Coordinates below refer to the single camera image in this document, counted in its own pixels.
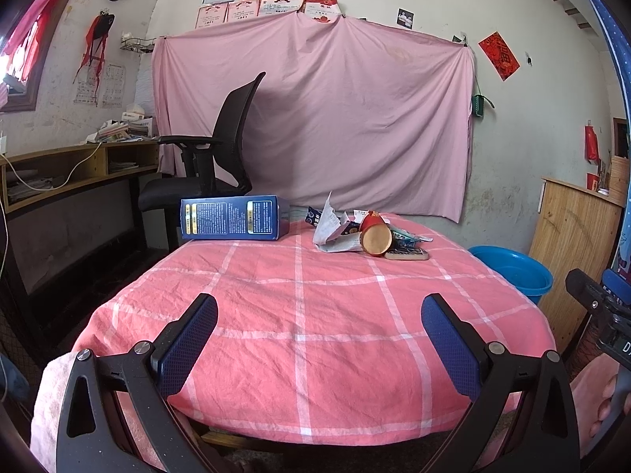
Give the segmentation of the person's right hand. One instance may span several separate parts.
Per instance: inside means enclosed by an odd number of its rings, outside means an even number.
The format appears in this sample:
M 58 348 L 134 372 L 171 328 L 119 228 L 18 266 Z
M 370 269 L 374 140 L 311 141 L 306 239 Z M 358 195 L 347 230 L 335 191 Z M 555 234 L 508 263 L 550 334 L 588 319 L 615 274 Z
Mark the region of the person's right hand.
M 611 412 L 619 364 L 606 354 L 590 361 L 572 380 L 571 391 L 577 411 L 581 456 Z

